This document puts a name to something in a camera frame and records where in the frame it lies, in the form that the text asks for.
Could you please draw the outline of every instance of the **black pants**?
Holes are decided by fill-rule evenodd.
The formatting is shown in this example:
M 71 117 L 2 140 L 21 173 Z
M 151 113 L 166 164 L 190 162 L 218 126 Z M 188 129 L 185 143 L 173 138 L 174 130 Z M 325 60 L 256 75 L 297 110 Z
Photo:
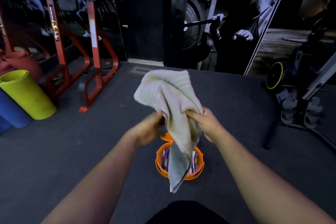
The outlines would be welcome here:
M 196 201 L 175 201 L 155 214 L 146 224 L 229 224 L 214 211 Z

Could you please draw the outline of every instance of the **person's left hand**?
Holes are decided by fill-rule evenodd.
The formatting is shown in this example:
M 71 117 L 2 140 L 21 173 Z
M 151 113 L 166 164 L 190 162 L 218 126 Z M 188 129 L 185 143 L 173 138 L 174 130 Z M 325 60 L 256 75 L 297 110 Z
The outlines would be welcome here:
M 154 140 L 157 136 L 161 119 L 162 111 L 158 110 L 130 129 L 130 132 L 134 133 L 134 136 L 138 138 L 139 146 L 147 145 Z

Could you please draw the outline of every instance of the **black wall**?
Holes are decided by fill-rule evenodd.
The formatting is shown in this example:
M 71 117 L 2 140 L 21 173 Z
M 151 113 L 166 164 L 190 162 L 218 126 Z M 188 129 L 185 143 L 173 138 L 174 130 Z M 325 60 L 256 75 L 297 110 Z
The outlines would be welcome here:
M 163 61 L 162 0 L 122 1 L 128 24 L 129 58 Z

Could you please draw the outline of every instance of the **orange bucket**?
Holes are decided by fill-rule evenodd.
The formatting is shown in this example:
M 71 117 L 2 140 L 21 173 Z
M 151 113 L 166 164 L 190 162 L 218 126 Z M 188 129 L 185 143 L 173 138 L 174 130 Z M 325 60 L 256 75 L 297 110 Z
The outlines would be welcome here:
M 163 151 L 166 149 L 166 148 L 170 148 L 171 144 L 173 143 L 172 141 L 172 137 L 170 136 L 169 133 L 166 133 L 164 136 L 161 137 L 162 140 L 165 140 L 165 141 L 168 141 L 168 143 L 165 143 L 164 145 L 162 145 L 160 147 L 160 149 L 156 152 L 156 160 L 155 160 L 155 166 L 156 166 L 156 169 L 158 170 L 158 172 L 168 178 L 168 172 L 163 170 L 163 168 L 161 167 L 161 163 L 162 163 L 162 156 L 163 156 Z M 196 157 L 196 162 L 197 162 L 197 171 L 192 173 L 191 175 L 186 175 L 186 177 L 184 178 L 185 181 L 188 181 L 188 180 L 193 180 L 197 177 L 199 177 L 199 175 L 201 174 L 201 172 L 203 171 L 204 169 L 204 161 L 203 161 L 203 154 L 201 153 L 201 151 L 199 150 L 199 148 L 195 147 L 194 151 L 197 153 L 197 157 Z

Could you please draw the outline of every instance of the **person's right arm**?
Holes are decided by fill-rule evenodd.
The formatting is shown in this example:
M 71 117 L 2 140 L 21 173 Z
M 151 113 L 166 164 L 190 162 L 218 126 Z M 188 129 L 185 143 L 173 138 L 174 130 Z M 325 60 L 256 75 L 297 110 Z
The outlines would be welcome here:
M 263 224 L 335 224 L 305 195 L 261 163 L 204 108 L 203 115 L 187 111 L 209 141 L 221 152 L 248 208 Z

